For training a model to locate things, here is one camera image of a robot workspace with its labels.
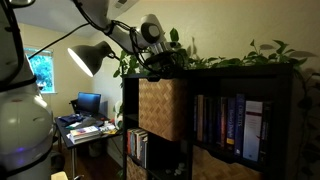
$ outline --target ceiling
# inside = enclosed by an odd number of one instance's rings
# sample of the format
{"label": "ceiling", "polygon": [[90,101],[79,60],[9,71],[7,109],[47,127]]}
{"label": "ceiling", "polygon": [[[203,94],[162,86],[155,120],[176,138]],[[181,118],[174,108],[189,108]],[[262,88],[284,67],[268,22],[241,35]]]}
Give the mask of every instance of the ceiling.
{"label": "ceiling", "polygon": [[[108,18],[115,19],[139,0],[110,0]],[[29,7],[14,10],[19,23],[68,33],[87,23],[71,0],[36,0]],[[74,34],[90,37],[97,30],[85,26]]]}

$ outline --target cabinet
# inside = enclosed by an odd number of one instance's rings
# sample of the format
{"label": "cabinet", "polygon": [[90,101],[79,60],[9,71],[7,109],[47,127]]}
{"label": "cabinet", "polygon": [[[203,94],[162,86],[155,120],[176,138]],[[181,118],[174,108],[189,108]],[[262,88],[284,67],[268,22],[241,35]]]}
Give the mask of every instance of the cabinet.
{"label": "cabinet", "polygon": [[[135,74],[123,78],[124,132],[129,128],[139,127],[139,79],[153,80],[154,77]],[[143,169],[147,174],[146,179],[189,180],[192,177],[197,179],[192,175],[192,172],[195,173],[197,169],[193,162],[199,154],[194,150],[195,147],[207,151],[226,166],[237,163],[255,170],[261,173],[261,179],[262,177],[272,180],[294,179],[297,170],[295,161],[299,153],[298,140],[301,137],[298,129],[301,127],[301,121],[298,115],[294,115],[297,111],[295,109],[296,100],[293,97],[296,97],[297,94],[292,65],[275,64],[188,70],[177,74],[175,79],[187,81],[187,86],[183,90],[187,92],[187,101],[183,107],[187,109],[187,116],[182,121],[187,127],[186,136],[181,140],[169,141],[151,132],[148,133],[147,168]],[[231,97],[237,93],[245,94],[247,100],[273,102],[265,165],[234,156],[232,152],[222,150],[215,144],[199,142],[194,138],[194,97],[197,94]],[[124,133],[124,157],[130,157],[126,153],[127,140],[127,135]],[[123,167],[126,169],[127,158],[123,159]],[[134,157],[131,159],[133,162],[138,162]],[[174,171],[181,162],[186,165],[186,170],[181,175],[174,176],[172,173],[166,173],[168,169]]]}

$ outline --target window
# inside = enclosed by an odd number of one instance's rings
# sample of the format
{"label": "window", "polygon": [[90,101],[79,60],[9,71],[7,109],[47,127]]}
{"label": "window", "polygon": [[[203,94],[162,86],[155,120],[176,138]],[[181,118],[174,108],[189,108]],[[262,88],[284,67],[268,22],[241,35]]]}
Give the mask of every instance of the window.
{"label": "window", "polygon": [[[24,48],[27,57],[36,53],[38,49]],[[53,76],[53,52],[44,50],[33,58],[29,59],[31,68],[37,77],[37,84],[41,93],[54,93],[54,76]]]}

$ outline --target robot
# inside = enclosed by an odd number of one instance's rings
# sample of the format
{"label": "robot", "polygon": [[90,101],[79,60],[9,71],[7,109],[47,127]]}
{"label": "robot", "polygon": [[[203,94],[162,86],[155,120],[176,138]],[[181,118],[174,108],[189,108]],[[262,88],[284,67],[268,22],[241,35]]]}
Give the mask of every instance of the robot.
{"label": "robot", "polygon": [[[0,1],[0,179],[50,179],[53,113],[42,99],[27,56],[13,8],[27,7],[35,0]],[[84,18],[122,49],[135,54],[140,64],[159,77],[181,69],[175,61],[176,44],[164,38],[155,15],[141,19],[139,28],[109,20],[108,0],[73,0]],[[151,49],[152,56],[140,53]],[[158,64],[157,69],[151,65]]]}

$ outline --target storage basket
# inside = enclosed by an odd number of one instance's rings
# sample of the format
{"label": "storage basket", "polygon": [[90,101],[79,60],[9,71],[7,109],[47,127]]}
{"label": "storage basket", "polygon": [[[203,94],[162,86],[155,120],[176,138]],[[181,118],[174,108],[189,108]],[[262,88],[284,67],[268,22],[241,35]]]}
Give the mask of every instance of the storage basket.
{"label": "storage basket", "polygon": [[193,180],[263,180],[258,171],[238,163],[227,164],[212,157],[208,151],[193,147]]}
{"label": "storage basket", "polygon": [[170,141],[181,140],[186,132],[187,81],[139,80],[139,126]]}
{"label": "storage basket", "polygon": [[147,180],[147,171],[127,156],[127,180]]}

